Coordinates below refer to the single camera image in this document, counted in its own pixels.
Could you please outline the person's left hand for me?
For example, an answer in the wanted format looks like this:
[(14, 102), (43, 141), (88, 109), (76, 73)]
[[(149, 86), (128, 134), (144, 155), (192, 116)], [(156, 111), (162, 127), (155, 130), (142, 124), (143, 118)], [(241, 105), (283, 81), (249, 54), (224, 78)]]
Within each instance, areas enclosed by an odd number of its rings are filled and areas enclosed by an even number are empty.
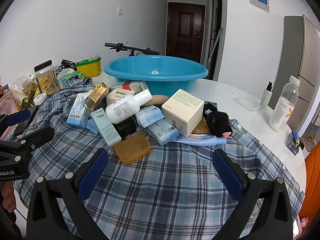
[(12, 213), (16, 209), (16, 199), (14, 194), (14, 187), (12, 181), (6, 181), (1, 189), (3, 197), (2, 205), (9, 212)]

